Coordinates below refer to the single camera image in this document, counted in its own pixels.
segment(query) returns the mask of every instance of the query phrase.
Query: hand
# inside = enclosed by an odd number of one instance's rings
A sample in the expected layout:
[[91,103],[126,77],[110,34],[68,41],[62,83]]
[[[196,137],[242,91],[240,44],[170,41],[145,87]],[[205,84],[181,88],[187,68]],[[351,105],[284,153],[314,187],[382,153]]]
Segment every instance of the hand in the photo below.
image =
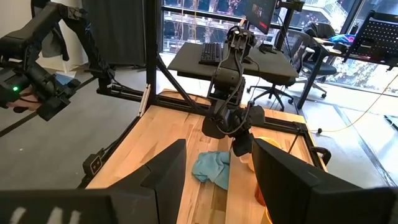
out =
[[[20,94],[23,95],[24,93],[30,93],[31,91],[32,91],[32,86],[29,86],[28,88],[22,90]],[[27,102],[24,100],[16,100],[15,102],[7,103],[7,106],[10,108],[15,108],[15,107],[28,108],[31,111],[35,111],[37,110],[37,108],[41,106],[40,103],[33,103],[33,102],[38,102],[38,99],[34,94],[31,94],[29,96],[22,96],[21,98],[31,102]]]

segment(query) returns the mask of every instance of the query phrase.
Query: wooden table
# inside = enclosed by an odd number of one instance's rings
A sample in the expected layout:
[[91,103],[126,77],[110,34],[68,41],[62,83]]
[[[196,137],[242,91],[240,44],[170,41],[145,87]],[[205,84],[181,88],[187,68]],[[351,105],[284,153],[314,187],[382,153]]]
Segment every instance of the wooden table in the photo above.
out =
[[[181,98],[178,93],[164,95]],[[192,96],[199,103],[209,103],[206,99]],[[265,110],[268,117],[304,123],[302,116]],[[200,183],[192,175],[192,166],[199,153],[208,151],[228,151],[231,139],[213,139],[201,132],[204,117],[158,106],[151,106],[138,121],[134,129],[109,158],[88,188],[106,188],[117,182],[138,167],[152,159],[175,140],[187,140],[187,169],[185,185],[177,223],[260,223],[264,207],[254,198],[256,177],[246,164],[242,164],[233,153],[229,171],[229,189],[225,191],[214,183]],[[268,129],[251,129],[256,137],[266,136],[275,139],[287,150],[293,134]],[[302,137],[297,139],[292,154],[311,162]]]

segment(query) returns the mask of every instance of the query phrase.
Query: cable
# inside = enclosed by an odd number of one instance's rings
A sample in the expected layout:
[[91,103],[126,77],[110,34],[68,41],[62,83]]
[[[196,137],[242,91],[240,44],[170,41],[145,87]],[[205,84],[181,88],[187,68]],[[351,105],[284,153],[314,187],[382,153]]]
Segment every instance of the cable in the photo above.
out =
[[[260,65],[257,63],[257,62],[255,62],[254,60],[251,60],[252,62],[254,62],[256,65],[257,65],[257,69],[258,69],[258,72],[260,73]],[[256,83],[256,86],[259,84],[259,82],[260,82],[260,76],[259,76],[259,79],[258,79],[258,81],[257,81],[257,83]],[[219,131],[221,131],[223,134],[233,134],[233,133],[235,133],[237,130],[239,130],[239,128],[241,128],[242,126],[243,126],[243,124],[244,124],[244,122],[246,121],[246,119],[248,118],[248,115],[249,115],[249,109],[250,109],[250,101],[251,101],[251,99],[253,98],[253,96],[254,96],[254,90],[253,90],[253,92],[251,93],[251,97],[250,97],[250,100],[248,101],[248,105],[246,106],[246,112],[245,112],[245,114],[244,114],[244,117],[243,117],[243,119],[242,119],[242,121],[241,121],[241,124],[237,127],[237,128],[235,128],[233,131],[231,131],[231,132],[224,132],[223,130],[221,130],[221,128],[218,126],[218,125],[216,125],[216,127],[217,127],[217,129],[219,130]]]
[[236,85],[235,89],[229,95],[229,97],[224,101],[224,103],[220,106],[220,108],[218,108],[218,110],[216,112],[216,116],[220,115],[220,112],[226,107],[226,105],[229,103],[229,101],[232,99],[232,97],[236,94],[236,92],[238,92],[239,87],[241,86],[242,81],[243,81],[243,71],[242,71],[242,68],[238,65],[238,57],[236,55],[236,51],[235,51],[234,59],[235,59],[235,64],[236,64],[237,68],[239,69],[239,81],[238,81],[238,84]]
[[19,98],[18,100],[22,100],[22,101],[25,101],[25,102],[28,102],[28,103],[40,103],[39,101],[30,101],[30,100],[25,100],[23,98]]
[[383,92],[379,95],[379,97],[372,103],[372,105],[357,119],[357,120],[355,120],[353,123],[351,123],[350,125],[347,125],[346,127],[344,127],[344,128],[341,128],[341,129],[337,129],[337,130],[326,130],[326,131],[324,131],[324,130],[322,130],[322,132],[329,132],[329,133],[332,133],[332,132],[338,132],[338,131],[342,131],[342,130],[344,130],[344,129],[346,129],[346,128],[349,128],[349,127],[351,127],[352,125],[354,125],[357,121],[359,121],[366,113],[368,113],[368,111],[373,107],[373,105],[375,105],[376,104],[376,102],[380,99],[380,97],[384,94],[384,92],[385,91],[387,91],[387,89],[390,87],[390,85],[391,85],[391,83],[393,82],[393,81],[395,81],[395,79],[398,77],[398,74],[391,80],[391,82],[390,83],[388,83],[388,85],[385,87],[385,89],[383,90]]
[[278,24],[279,24],[279,27],[283,27],[283,29],[285,30],[284,42],[286,42],[287,49],[289,50],[290,60],[292,60],[292,57],[293,57],[293,56],[292,56],[292,51],[290,50],[289,41],[287,40],[287,29],[286,29],[286,27],[285,27],[285,24],[284,24],[282,18],[281,18],[277,13],[274,13],[274,15],[278,17]]
[[134,90],[133,88],[130,88],[130,87],[126,86],[126,85],[123,85],[123,84],[119,83],[114,77],[112,77],[112,80],[113,80],[116,84],[118,84],[118,85],[122,88],[122,90],[123,90],[123,88],[125,88],[125,89],[127,89],[127,90]]
[[297,133],[297,134],[296,134],[296,136],[294,137],[294,140],[293,140],[293,142],[292,142],[292,145],[290,146],[290,148],[289,148],[289,150],[287,151],[287,153],[290,154],[290,152],[291,152],[292,149],[293,149],[294,143],[296,143],[297,138],[299,138],[299,135],[300,135],[300,133]]

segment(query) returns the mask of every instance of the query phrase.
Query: computer monitor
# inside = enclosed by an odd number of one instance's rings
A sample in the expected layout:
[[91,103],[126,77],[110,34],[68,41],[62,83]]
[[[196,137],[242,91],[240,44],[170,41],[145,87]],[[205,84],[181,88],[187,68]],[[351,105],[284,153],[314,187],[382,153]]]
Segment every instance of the computer monitor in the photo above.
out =
[[275,5],[276,0],[248,0],[244,14],[248,22],[262,33],[268,34]]

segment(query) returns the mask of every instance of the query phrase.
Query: window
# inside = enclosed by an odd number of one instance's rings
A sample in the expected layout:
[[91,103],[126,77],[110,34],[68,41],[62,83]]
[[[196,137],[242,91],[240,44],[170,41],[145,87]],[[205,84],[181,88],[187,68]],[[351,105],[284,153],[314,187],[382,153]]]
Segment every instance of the window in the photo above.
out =
[[[165,0],[165,6],[193,9],[226,16],[242,17],[247,0]],[[352,8],[354,0],[304,0],[302,12],[294,12],[290,26],[303,27],[307,22],[326,22],[340,32]],[[275,12],[284,19],[286,9],[276,9]]]
[[165,0],[164,5],[242,17],[246,0]]
[[[365,0],[354,20],[352,26],[361,26],[370,10],[388,14],[398,14],[398,2],[390,0]],[[387,66],[375,63],[347,60],[342,62],[337,58],[333,64],[337,68],[338,74],[329,76],[326,80],[332,83],[349,85],[381,93],[386,85],[394,78],[398,68],[386,72]],[[395,81],[387,90],[388,93],[398,93],[398,82]]]
[[183,43],[222,43],[229,28],[237,23],[164,12],[163,51],[177,53]]

